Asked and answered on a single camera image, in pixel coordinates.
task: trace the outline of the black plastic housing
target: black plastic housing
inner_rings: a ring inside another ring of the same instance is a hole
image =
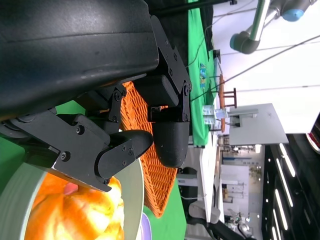
[[[154,70],[143,0],[2,0],[0,121]]]

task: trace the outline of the ceiling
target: ceiling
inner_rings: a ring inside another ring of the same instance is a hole
[[[305,134],[287,137],[282,149],[279,144],[265,148],[263,239],[320,239],[320,155]]]

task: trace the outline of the chair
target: chair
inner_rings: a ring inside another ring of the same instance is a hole
[[[220,108],[223,109],[225,107],[234,107],[237,108],[237,91],[233,88],[233,91],[225,91],[225,80],[224,76],[220,74],[219,78],[219,103]],[[225,98],[233,98],[234,103],[226,105]],[[221,132],[224,133],[226,129],[226,120],[224,118],[221,119]]]

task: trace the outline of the black bracket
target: black bracket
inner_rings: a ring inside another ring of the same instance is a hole
[[[87,116],[108,134],[117,133],[121,119],[121,101],[127,95],[122,84],[86,92],[75,101],[84,107]]]
[[[133,163],[152,144],[148,132],[121,132],[111,137],[86,116],[56,115],[55,109],[9,122],[26,136],[11,135],[9,139],[24,147],[25,162],[104,192],[111,189],[109,178]]]

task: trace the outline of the white table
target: white table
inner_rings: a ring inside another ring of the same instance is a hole
[[[212,134],[208,135],[208,143],[200,150],[199,157],[205,216],[208,223],[211,221],[218,144],[218,135],[215,132]]]

